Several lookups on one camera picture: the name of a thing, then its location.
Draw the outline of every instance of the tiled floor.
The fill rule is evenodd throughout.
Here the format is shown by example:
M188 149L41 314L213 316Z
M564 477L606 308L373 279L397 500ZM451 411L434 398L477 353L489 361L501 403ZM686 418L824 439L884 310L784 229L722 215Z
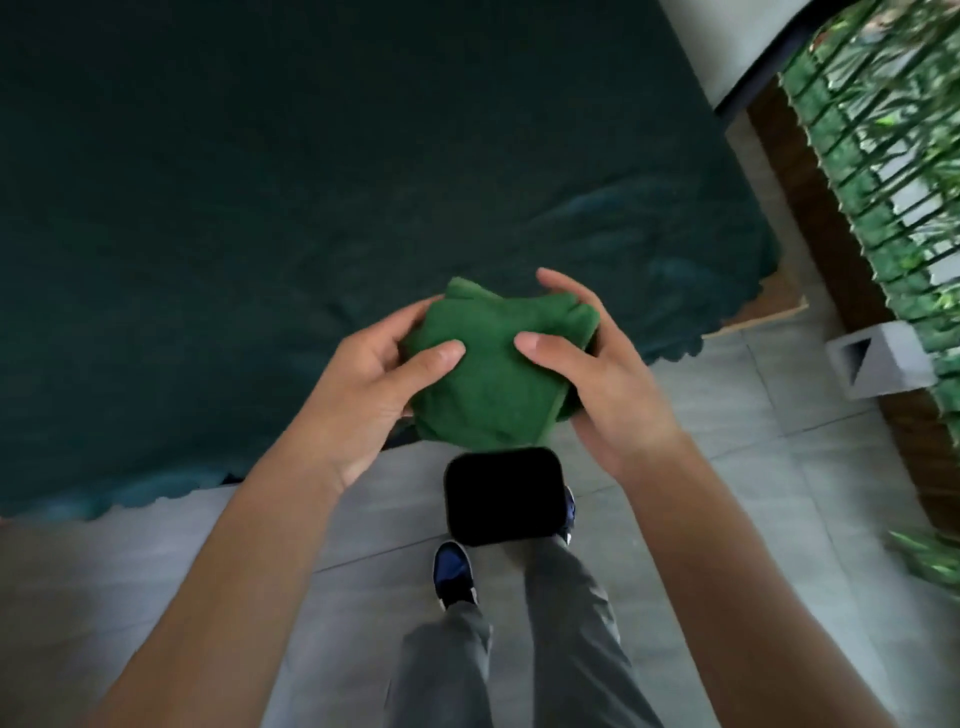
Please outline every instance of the tiled floor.
M960 614L906 577L879 540L888 527L925 524L924 514L876 408L840 396L823 354L832 307L743 120L732 142L811 307L655 371L801 598L881 699L904 726L954 726ZM578 496L574 550L610 591L641 686L665 725L716 725L622 494L568 428L553 445ZM266 725L379 724L400 638L439 615L429 568L453 453L436 444L388 452L341 503ZM229 495L0 529L0 725L66 725L106 689ZM495 626L496 724L527 726L532 647L519 575L497 548L480 549L474 565Z

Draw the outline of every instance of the black device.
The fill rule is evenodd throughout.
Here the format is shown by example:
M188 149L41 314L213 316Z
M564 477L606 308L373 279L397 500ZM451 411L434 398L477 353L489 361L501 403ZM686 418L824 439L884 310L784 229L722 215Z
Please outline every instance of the black device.
M548 448L459 455L444 499L450 536L464 546L552 536L566 522L564 472Z

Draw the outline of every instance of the green towel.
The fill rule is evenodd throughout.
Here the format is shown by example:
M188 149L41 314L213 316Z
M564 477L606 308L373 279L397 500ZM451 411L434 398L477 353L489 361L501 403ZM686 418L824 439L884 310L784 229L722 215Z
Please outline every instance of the green towel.
M541 445L562 415L570 382L516 350L521 331L564 336L585 349L600 316L569 293L505 299L455 278L404 339L407 356L459 339L467 353L450 374L413 398L424 440L471 450Z

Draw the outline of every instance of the gray pants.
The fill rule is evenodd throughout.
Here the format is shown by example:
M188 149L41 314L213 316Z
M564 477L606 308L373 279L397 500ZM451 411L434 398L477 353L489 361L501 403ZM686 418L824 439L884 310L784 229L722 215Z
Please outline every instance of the gray pants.
M538 728L660 728L620 646L607 594L559 539L539 539L524 573ZM492 728L491 626L453 604L403 640L386 728Z

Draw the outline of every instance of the blue sneaker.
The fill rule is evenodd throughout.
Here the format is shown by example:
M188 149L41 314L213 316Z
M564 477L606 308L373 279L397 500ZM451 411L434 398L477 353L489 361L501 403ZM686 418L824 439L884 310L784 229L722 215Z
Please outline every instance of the blue sneaker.
M456 541L444 541L433 557L433 588L444 609L458 601L477 603L469 556Z
M573 536L573 522L577 518L577 504L573 500L573 493L564 485L566 491L566 523L563 528L557 531L557 535L564 540L564 543L570 546L570 539Z

